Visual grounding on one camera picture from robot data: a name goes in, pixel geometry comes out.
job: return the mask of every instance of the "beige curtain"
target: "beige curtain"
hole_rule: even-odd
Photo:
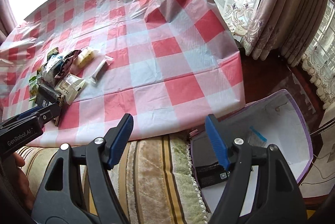
[[[301,0],[280,53],[296,66],[320,26],[328,0]]]
[[[0,0],[0,45],[15,28],[16,21],[8,0]]]
[[[246,55],[265,60],[271,49],[281,48],[281,54],[291,66],[298,64],[322,20],[325,2],[261,0],[241,41]]]

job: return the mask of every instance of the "striped cushion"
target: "striped cushion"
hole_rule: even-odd
[[[22,170],[36,195],[46,167],[57,148],[23,147]],[[88,210],[96,214],[85,166],[80,167]],[[206,223],[209,214],[192,176],[185,134],[170,134],[128,142],[120,163],[109,171],[116,195],[133,224]]]

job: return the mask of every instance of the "metal screw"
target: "metal screw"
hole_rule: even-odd
[[[103,138],[101,138],[101,137],[95,138],[94,143],[96,143],[97,145],[102,144],[103,143]]]
[[[67,150],[69,148],[69,144],[64,143],[61,145],[61,150]]]
[[[269,148],[271,151],[275,151],[278,149],[278,147],[276,145],[269,145]]]
[[[235,138],[234,143],[236,145],[243,145],[244,141],[242,138]]]

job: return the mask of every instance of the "qr code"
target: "qr code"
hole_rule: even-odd
[[[220,178],[221,178],[221,179],[227,179],[227,174],[226,174],[226,173],[222,173],[222,174],[220,174]]]

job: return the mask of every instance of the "red and white plastic tablecloth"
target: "red and white plastic tablecloth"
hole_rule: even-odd
[[[213,0],[49,0],[0,46],[2,119],[29,108],[28,80],[51,49],[85,46],[113,63],[31,145],[86,144],[124,113],[142,139],[245,105],[240,54]]]

